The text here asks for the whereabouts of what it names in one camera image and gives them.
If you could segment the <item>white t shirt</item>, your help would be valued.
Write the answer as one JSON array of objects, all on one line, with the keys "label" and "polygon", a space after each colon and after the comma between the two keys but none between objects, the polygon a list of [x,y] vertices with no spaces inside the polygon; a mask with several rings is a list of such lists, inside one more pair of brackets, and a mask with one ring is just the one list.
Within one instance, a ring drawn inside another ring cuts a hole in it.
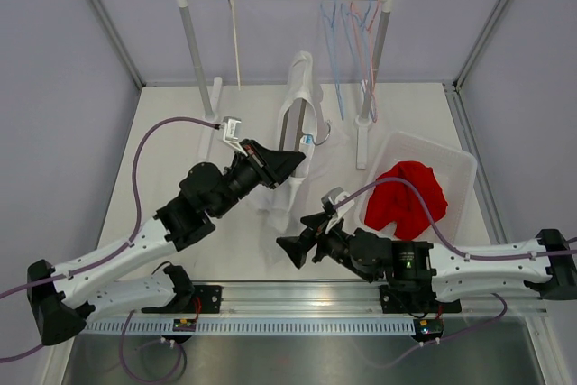
[{"label": "white t shirt", "polygon": [[288,83],[277,125],[273,147],[281,151],[300,151],[305,159],[280,187],[258,187],[249,195],[249,204],[261,217],[263,228],[258,241],[264,267],[273,271],[287,260],[276,239],[299,234],[300,218],[322,210],[322,197],[311,197],[313,183],[328,174],[334,163],[334,151],[346,140],[325,119],[312,55],[298,52],[291,63]]}]

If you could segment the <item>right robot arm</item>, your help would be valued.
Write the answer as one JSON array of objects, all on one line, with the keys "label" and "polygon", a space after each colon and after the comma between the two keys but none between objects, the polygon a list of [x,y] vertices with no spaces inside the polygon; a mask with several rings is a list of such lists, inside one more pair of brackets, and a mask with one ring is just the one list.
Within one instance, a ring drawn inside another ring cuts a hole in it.
[{"label": "right robot arm", "polygon": [[576,298],[575,253],[556,229],[520,243],[458,249],[392,240],[361,228],[348,234],[342,222],[330,225],[324,213],[301,222],[300,235],[276,241],[293,265],[300,269],[307,260],[329,258],[364,281],[380,282],[392,304],[386,312],[433,313],[441,305],[456,311],[463,298],[507,292]]}]

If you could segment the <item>silver hanger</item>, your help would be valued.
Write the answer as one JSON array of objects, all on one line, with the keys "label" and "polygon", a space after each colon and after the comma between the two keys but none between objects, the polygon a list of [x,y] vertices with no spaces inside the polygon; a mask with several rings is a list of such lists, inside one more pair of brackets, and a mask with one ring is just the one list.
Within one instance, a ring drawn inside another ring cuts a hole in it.
[{"label": "silver hanger", "polygon": [[302,151],[305,160],[292,174],[293,178],[308,176],[317,147],[328,141],[332,125],[324,119],[320,104],[311,96],[288,99],[279,113],[279,149]]}]

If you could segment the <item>red t shirt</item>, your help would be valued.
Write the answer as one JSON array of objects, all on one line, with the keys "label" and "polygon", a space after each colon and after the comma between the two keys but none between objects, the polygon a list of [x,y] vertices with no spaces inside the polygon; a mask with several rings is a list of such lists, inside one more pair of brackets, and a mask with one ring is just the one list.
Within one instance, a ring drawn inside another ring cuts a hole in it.
[{"label": "red t shirt", "polygon": [[[419,161],[400,161],[389,171],[379,175],[377,180],[388,178],[404,179],[411,183],[424,199],[435,222],[445,217],[448,203],[431,168]],[[394,223],[394,235],[403,241],[417,239],[430,226],[415,193],[399,182],[382,183],[372,191],[366,206],[364,223],[377,231]]]}]

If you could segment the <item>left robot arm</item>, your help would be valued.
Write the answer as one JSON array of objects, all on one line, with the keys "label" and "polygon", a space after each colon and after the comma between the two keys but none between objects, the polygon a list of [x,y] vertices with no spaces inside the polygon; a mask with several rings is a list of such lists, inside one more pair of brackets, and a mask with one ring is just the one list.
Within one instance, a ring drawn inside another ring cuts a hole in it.
[{"label": "left robot arm", "polygon": [[229,167],[211,162],[193,166],[179,193],[134,234],[75,260],[29,266],[27,298],[41,344],[52,346],[78,335],[102,316],[140,309],[176,313],[188,309],[194,288],[180,266],[157,277],[125,280],[124,275],[181,252],[215,230],[223,217],[256,187],[282,185],[305,159],[301,151],[273,151],[244,139]]}]

